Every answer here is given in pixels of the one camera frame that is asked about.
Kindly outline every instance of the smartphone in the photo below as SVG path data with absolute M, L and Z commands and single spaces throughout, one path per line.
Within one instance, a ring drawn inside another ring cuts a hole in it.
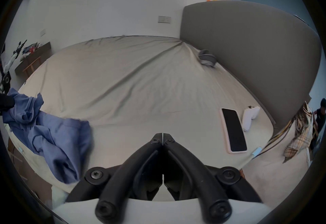
M 247 142 L 237 111 L 226 108 L 220 111 L 228 153 L 245 153 Z

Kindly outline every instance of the blue cloth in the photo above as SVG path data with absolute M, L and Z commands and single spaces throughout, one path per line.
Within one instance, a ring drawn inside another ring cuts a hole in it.
M 15 136 L 35 154 L 45 158 L 53 175 L 61 182 L 80 180 L 82 165 L 91 145 L 88 121 L 63 119 L 40 111 L 43 98 L 8 92 L 15 106 L 2 112 L 3 122 Z

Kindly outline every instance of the person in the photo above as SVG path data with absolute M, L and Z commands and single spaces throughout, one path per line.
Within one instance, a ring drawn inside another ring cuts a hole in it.
M 323 128 L 326 120 L 326 99 L 323 98 L 320 102 L 320 108 L 317 109 L 312 113 L 312 118 L 314 120 L 314 125 L 316 126 L 317 132 L 320 133 L 321 129 Z M 314 136 L 314 138 L 311 141 L 310 148 L 313 150 L 316 147 L 317 138 Z

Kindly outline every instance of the beige bed sheet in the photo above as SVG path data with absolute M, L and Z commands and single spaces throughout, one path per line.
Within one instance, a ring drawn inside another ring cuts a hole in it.
M 227 153 L 220 108 L 242 116 L 248 106 L 259 105 L 230 73 L 219 65 L 202 66 L 196 54 L 176 38 L 100 38 L 51 56 L 19 92 L 40 92 L 44 112 L 90 122 L 93 146 L 85 169 L 122 164 L 160 132 L 170 133 L 206 165 L 241 168 L 271 138 L 272 124 L 261 109 L 246 132 L 248 152 Z M 56 180 L 43 157 L 10 131 L 9 136 L 40 177 L 71 191 L 75 184 Z

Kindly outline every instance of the white game controller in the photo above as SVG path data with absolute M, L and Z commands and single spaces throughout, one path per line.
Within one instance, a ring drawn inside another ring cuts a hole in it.
M 242 116 L 242 127 L 244 131 L 249 131 L 251 126 L 251 120 L 255 119 L 258 116 L 260 107 L 249 106 Z

